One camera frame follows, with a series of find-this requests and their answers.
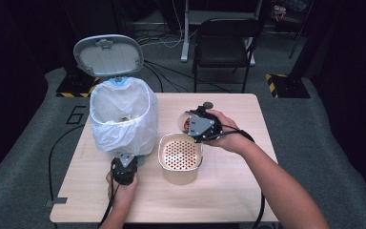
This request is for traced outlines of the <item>person's right hand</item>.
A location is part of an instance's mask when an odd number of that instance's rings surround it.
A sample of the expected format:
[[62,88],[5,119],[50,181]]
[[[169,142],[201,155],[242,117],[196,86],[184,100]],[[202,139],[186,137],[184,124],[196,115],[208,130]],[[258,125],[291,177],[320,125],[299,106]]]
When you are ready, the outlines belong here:
[[223,124],[223,136],[218,139],[206,141],[207,145],[220,147],[228,152],[236,153],[241,156],[248,154],[255,146],[247,137],[235,133],[236,123],[217,110],[208,110],[208,113],[217,117]]

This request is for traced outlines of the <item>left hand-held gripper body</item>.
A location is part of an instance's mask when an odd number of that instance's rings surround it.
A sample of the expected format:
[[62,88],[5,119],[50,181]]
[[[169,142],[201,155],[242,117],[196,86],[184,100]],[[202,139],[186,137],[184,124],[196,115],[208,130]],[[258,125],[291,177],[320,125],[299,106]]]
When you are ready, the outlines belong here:
[[137,172],[138,160],[132,154],[118,154],[111,164],[111,178],[120,185],[130,185]]

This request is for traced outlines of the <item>white metal desk frame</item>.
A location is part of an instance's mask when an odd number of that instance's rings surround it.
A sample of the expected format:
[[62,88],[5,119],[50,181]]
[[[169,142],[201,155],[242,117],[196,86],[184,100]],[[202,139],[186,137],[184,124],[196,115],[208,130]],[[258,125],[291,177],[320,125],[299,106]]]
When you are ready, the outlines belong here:
[[261,10],[263,0],[257,0],[254,11],[251,12],[233,12],[233,11],[215,11],[215,10],[191,10],[190,1],[185,0],[184,9],[184,38],[180,61],[186,63],[189,59],[190,48],[190,25],[200,25],[206,20],[220,17],[232,18],[257,18]]

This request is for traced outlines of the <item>person's left hand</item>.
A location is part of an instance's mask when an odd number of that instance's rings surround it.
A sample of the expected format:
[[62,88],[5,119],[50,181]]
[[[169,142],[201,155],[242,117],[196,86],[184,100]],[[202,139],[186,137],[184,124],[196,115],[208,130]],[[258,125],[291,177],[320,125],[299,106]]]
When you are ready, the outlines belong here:
[[133,182],[130,185],[121,185],[117,183],[111,177],[111,173],[107,173],[106,181],[109,184],[108,196],[109,198],[113,198],[112,209],[121,209],[129,212],[139,183],[137,175],[134,175]]

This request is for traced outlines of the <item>grey table bracket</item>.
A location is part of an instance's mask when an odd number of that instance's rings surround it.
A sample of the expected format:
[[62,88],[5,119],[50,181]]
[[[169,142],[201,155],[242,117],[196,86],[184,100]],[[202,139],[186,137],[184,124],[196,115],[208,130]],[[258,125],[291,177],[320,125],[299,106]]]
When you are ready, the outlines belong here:
[[45,203],[45,207],[52,208],[55,204],[66,204],[67,200],[67,198],[48,199]]

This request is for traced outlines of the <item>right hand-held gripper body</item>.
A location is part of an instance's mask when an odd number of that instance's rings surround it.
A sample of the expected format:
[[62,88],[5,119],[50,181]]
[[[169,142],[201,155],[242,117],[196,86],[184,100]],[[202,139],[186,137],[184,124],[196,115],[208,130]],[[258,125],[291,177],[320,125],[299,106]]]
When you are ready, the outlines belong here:
[[203,141],[217,139],[222,133],[222,124],[218,118],[213,114],[207,113],[203,106],[199,106],[197,110],[200,112],[200,115],[192,116],[188,135],[192,138],[203,135]]

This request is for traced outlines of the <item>white grey pedal trash can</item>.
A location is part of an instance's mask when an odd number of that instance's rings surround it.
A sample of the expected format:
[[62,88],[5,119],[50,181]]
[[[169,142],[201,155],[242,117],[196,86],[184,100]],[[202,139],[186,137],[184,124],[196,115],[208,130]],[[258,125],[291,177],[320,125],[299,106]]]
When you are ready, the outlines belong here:
[[119,82],[124,77],[133,77],[144,63],[143,52],[137,42],[120,34],[84,38],[74,46],[73,55],[83,72],[102,77],[103,82],[110,79]]

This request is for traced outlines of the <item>dark metal stand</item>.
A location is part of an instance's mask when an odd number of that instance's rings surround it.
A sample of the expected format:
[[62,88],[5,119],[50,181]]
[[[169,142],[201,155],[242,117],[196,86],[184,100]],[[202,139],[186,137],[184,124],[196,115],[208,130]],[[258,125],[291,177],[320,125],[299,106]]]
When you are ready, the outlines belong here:
[[308,20],[308,18],[310,16],[310,13],[311,13],[311,10],[312,10],[314,4],[315,4],[315,0],[311,0],[311,3],[309,5],[309,8],[308,8],[308,10],[307,10],[307,12],[306,12],[303,20],[302,20],[301,27],[300,27],[299,31],[295,34],[295,42],[294,42],[294,45],[293,45],[293,47],[291,49],[291,52],[290,52],[290,55],[289,55],[289,59],[292,59],[293,56],[294,56],[296,47],[297,47],[297,45],[299,43],[299,40],[301,38],[302,33],[305,30],[307,20]]

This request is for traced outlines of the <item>beige perforated strainer container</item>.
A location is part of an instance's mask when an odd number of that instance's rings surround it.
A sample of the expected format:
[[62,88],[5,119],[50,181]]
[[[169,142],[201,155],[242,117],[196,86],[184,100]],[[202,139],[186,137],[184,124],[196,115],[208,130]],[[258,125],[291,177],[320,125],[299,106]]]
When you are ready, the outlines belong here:
[[158,145],[158,162],[164,178],[175,185],[193,182],[203,160],[202,145],[183,133],[164,135]]

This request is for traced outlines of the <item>white plastic trash bag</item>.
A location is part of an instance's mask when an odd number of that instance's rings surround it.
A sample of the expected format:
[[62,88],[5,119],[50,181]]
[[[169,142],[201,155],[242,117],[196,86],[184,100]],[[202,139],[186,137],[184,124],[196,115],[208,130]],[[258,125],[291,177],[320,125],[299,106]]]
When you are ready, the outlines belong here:
[[[121,116],[130,116],[132,120],[117,123]],[[157,97],[141,79],[107,80],[91,93],[90,123],[99,151],[113,156],[148,155],[158,132]]]

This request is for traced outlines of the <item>black yellow striped stand base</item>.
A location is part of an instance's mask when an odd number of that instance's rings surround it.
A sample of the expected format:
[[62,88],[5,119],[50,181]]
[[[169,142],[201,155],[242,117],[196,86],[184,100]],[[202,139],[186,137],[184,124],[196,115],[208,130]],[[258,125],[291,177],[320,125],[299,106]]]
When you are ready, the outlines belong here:
[[100,77],[85,73],[67,73],[56,90],[59,97],[90,97],[93,89],[100,83]]
[[310,98],[301,79],[291,79],[286,74],[266,74],[266,80],[274,98]]

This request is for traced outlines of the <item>black folding chair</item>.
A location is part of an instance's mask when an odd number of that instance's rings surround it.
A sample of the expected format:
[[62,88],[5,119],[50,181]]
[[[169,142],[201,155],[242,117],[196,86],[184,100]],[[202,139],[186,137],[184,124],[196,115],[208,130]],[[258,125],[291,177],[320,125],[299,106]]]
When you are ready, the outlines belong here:
[[[198,84],[241,84],[245,91],[251,57],[263,31],[265,20],[253,18],[213,18],[197,29],[193,56],[193,91]],[[201,79],[198,69],[232,69],[228,76]]]

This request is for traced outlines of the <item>grey floor mat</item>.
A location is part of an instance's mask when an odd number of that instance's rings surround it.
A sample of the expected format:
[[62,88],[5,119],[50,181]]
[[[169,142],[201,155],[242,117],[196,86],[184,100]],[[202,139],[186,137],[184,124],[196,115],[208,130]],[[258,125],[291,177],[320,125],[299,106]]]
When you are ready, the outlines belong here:
[[[0,164],[0,229],[53,229],[46,202],[58,192],[81,135],[67,119],[85,98],[61,98],[62,69],[47,73],[45,100]],[[366,229],[366,183],[333,137],[313,84],[308,99],[271,97],[265,80],[251,84],[279,164],[315,198],[331,229]]]

